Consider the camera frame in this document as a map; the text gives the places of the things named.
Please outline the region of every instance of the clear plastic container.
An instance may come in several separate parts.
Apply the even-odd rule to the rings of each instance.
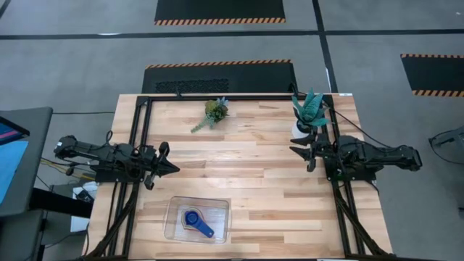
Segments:
[[[208,238],[203,233],[186,227],[182,216],[187,210],[196,209],[204,222],[214,231]],[[174,196],[169,201],[165,221],[165,238],[197,243],[222,244],[227,239],[229,203],[226,200],[200,199]]]

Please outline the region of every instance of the hazard stripe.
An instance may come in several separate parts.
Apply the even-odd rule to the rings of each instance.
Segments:
[[[417,96],[464,97],[464,91],[414,90]]]
[[[230,62],[186,62],[178,64],[160,64],[147,65],[145,70],[152,68],[171,68],[171,67],[199,67],[199,66],[215,66],[215,65],[255,65],[269,63],[291,63],[290,59],[269,59],[269,60],[249,60],[249,61],[230,61]]]
[[[456,55],[456,54],[401,54],[401,58],[406,57],[422,57],[422,58],[451,58],[451,59],[459,59],[464,58],[464,55]]]
[[[256,23],[285,23],[283,17],[261,18],[215,18],[215,19],[177,19],[155,20],[154,25],[227,25],[227,24],[256,24]]]

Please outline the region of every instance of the wooden tabletop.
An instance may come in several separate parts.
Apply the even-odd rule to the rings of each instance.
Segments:
[[[112,143],[128,143],[136,98],[120,96]],[[333,100],[336,110],[359,125],[352,96],[334,94]],[[230,101],[228,107],[230,116],[212,130],[191,134],[204,116],[204,101],[153,103],[147,143],[158,147],[168,141],[168,159],[181,171],[156,178],[152,191],[141,187],[129,258],[343,257],[334,197],[322,161],[318,159],[315,171],[308,173],[303,159],[289,149],[295,121],[291,102]],[[138,137],[143,115],[142,111]],[[346,120],[339,117],[338,122],[342,134],[363,138]],[[390,252],[376,191],[363,181],[352,186],[360,222]],[[90,250],[105,235],[112,190],[112,183],[98,189],[89,226]],[[227,241],[194,244],[166,239],[163,225],[173,196],[228,200]],[[347,224],[356,252],[352,227]],[[125,224],[117,253],[121,253],[124,232]]]

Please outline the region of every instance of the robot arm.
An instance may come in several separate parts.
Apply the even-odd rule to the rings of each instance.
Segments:
[[[310,133],[306,138],[291,141],[303,146],[310,145],[309,149],[290,147],[309,162],[307,168],[309,172],[315,168],[316,157],[323,157],[333,162],[342,171],[342,175],[349,177],[359,174],[365,177],[366,173],[372,176],[385,165],[394,165],[411,171],[417,171],[422,167],[418,151],[405,145],[397,148],[377,147],[352,136],[340,136],[338,144],[330,144],[324,134],[315,133]]]
[[[149,171],[144,184],[150,190],[153,189],[156,175],[162,177],[180,170],[167,160],[167,142],[159,146],[159,156],[156,152],[153,146],[134,148],[130,144],[112,146],[108,143],[99,146],[78,141],[74,136],[62,137],[54,149],[55,157],[61,160],[84,157],[98,161],[97,165],[90,165],[96,172],[97,182],[140,182],[144,180],[145,172]]]

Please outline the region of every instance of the succulent plant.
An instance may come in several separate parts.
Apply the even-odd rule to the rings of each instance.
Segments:
[[[311,91],[306,95],[303,106],[301,106],[298,98],[292,96],[291,100],[294,104],[295,116],[299,121],[300,127],[320,127],[328,123],[328,120],[324,118],[327,108],[320,107],[322,98],[323,94],[314,95],[314,91],[311,88]]]
[[[228,100],[223,97],[222,99],[217,98],[215,101],[207,101],[204,105],[204,119],[195,128],[191,129],[192,133],[196,133],[204,126],[209,125],[212,128],[215,123],[220,122],[225,116],[228,116],[227,108]]]

